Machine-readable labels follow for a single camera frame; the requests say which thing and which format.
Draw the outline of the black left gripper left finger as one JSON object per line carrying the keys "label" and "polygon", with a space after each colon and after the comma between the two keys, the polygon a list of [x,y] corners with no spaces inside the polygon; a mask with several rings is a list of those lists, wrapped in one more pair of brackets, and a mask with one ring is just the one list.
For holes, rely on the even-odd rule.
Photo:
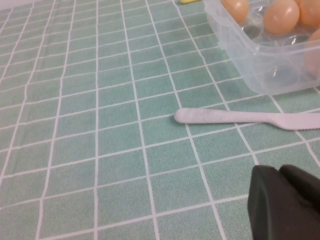
{"label": "black left gripper left finger", "polygon": [[252,169],[247,211],[255,240],[318,240],[320,212],[276,169]]}

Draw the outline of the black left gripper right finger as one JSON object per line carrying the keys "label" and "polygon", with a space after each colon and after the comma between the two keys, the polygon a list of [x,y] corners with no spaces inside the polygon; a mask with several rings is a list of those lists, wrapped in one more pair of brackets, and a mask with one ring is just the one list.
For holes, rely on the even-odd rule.
{"label": "black left gripper right finger", "polygon": [[319,213],[320,179],[307,171],[290,164],[282,165],[279,171],[299,195],[311,203],[312,208]]}

